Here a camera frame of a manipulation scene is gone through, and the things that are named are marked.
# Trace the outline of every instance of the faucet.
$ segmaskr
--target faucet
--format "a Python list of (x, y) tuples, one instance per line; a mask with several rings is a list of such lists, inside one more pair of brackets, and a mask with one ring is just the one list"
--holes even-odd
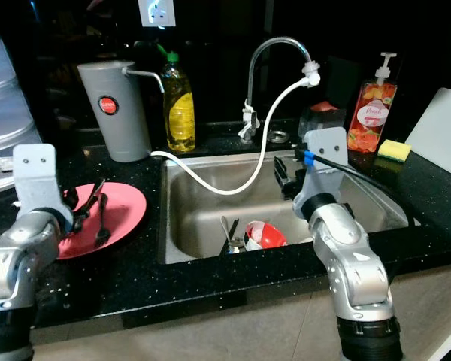
[[(243, 143), (246, 144), (252, 143), (252, 137), (256, 134), (256, 129), (260, 126), (260, 122), (257, 120), (256, 111), (254, 111), (254, 108), (252, 106), (254, 66), (256, 65), (256, 60), (257, 58), (259, 58), (259, 55), (261, 55), (264, 49), (270, 47), (272, 44), (279, 43), (290, 44), (293, 47), (297, 47), (299, 51), (301, 51), (302, 55), (304, 55), (304, 58), (306, 59), (306, 65), (302, 70), (306, 76), (312, 74), (313, 72), (317, 73), (317, 69), (319, 68), (319, 65), (310, 59), (310, 55), (309, 52), (306, 50), (306, 47), (301, 42), (295, 40), (294, 38), (280, 36), (278, 38), (269, 39), (260, 44), (257, 47), (256, 51), (254, 51), (254, 54), (249, 64), (249, 82), (247, 84), (247, 98), (246, 101), (244, 102), (244, 109), (242, 110), (243, 113), (242, 120), (244, 122), (244, 127), (239, 132), (239, 136), (241, 137)], [(308, 85), (308, 87), (316, 85), (317, 85), (316, 83), (312, 82)]]

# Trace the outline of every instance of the sink basin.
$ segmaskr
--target sink basin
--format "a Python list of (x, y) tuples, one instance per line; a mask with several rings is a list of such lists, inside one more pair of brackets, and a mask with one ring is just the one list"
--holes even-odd
[[(278, 228), (288, 244), (310, 241), (307, 221), (292, 211), (292, 201), (284, 201), (274, 177), (273, 159), (280, 157), (289, 176), (303, 165), (293, 162), (291, 150), (266, 153), (262, 170), (254, 183), (242, 193), (220, 196), (205, 189), (172, 161), (162, 169), (162, 214), (159, 234), (159, 261), (185, 262), (218, 256), (226, 241), (221, 216), (238, 218), (235, 236), (244, 235), (253, 220), (269, 222)], [(231, 190), (243, 184), (253, 173), (258, 153), (232, 156), (207, 156), (183, 159), (209, 184)], [(350, 204), (356, 220), (367, 232), (379, 232), (407, 226), (403, 211), (379, 190), (345, 174), (341, 184), (341, 202)]]

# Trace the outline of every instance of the hand soap pump bottle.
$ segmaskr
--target hand soap pump bottle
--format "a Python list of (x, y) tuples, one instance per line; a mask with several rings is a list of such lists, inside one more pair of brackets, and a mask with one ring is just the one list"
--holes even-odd
[(384, 64), (376, 70), (376, 80), (367, 80), (354, 110), (353, 120), (347, 133), (347, 148), (362, 153), (373, 153), (377, 149), (384, 123), (389, 114), (397, 86), (386, 82), (391, 71), (388, 61), (395, 53), (381, 53)]
[(157, 45), (167, 58), (160, 77), (164, 84), (164, 119), (169, 148), (188, 152), (195, 148), (194, 102), (189, 78), (179, 66), (179, 55), (167, 53)]

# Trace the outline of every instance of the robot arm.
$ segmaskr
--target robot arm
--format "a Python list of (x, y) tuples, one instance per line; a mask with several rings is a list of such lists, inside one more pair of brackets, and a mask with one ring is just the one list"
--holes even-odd
[(14, 180), (22, 205), (16, 222), (0, 236), (0, 361), (32, 359), (37, 276), (56, 259), (73, 222), (56, 182), (51, 145), (15, 147)]
[[(345, 140), (342, 128), (305, 135), (312, 153), (342, 165), (347, 164)], [(354, 361), (401, 360), (400, 329), (386, 270), (370, 249), (364, 228), (336, 202), (342, 177), (341, 171), (309, 159), (293, 209), (308, 221), (314, 251), (327, 269), (343, 357)]]

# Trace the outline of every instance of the speckled countertop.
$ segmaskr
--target speckled countertop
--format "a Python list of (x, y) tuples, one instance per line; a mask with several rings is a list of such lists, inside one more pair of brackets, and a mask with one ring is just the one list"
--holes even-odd
[[(207, 132), (219, 135), (208, 136), (192, 156), (259, 149), (241, 144), (232, 136), (235, 129), (227, 125), (219, 131), (213, 127)], [(386, 268), (405, 273), (450, 264), (451, 174), (414, 153), (404, 165), (357, 153), (350, 154), (350, 162), (398, 192), (422, 224), (370, 234), (371, 247)], [(111, 314), (121, 314), (126, 327), (138, 326), (327, 287), (325, 269), (312, 244), (160, 264), (161, 164), (161, 159), (113, 162), (102, 145), (81, 147), (58, 161), (63, 189), (106, 177), (142, 191), (147, 212), (122, 241), (87, 256), (56, 261), (45, 270), (38, 285), (36, 326)], [(10, 206), (14, 199), (13, 192), (0, 196), (0, 233), (14, 221), (17, 210)]]

